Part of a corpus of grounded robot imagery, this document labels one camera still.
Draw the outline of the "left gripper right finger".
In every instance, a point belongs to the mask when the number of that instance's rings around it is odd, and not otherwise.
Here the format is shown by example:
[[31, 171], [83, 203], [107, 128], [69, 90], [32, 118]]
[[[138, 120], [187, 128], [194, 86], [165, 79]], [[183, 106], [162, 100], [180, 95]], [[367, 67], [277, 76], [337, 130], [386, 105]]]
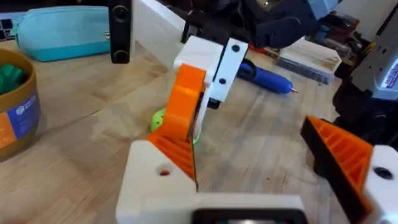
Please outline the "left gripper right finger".
[[397, 151], [306, 116], [300, 132], [350, 223], [397, 224]]

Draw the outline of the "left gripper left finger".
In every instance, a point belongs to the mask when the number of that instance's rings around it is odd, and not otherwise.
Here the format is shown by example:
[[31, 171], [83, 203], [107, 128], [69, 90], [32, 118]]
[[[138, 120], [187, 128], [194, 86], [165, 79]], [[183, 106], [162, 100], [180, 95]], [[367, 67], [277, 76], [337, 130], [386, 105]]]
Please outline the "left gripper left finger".
[[116, 206], [118, 223], [190, 223], [197, 185], [147, 140], [131, 144]]

